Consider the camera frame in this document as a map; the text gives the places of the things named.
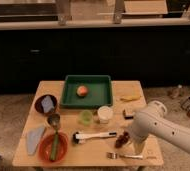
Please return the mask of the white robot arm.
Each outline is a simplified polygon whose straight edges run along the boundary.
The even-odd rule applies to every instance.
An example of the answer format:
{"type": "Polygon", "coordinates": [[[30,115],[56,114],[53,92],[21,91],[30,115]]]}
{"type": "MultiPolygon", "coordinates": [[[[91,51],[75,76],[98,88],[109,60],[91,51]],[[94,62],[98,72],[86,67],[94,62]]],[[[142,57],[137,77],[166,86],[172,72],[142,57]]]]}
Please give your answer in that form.
{"type": "Polygon", "coordinates": [[[190,129],[165,119],[166,114],[167,108],[163,103],[149,102],[136,111],[133,121],[127,126],[130,138],[142,143],[152,134],[190,154],[190,129]]]}

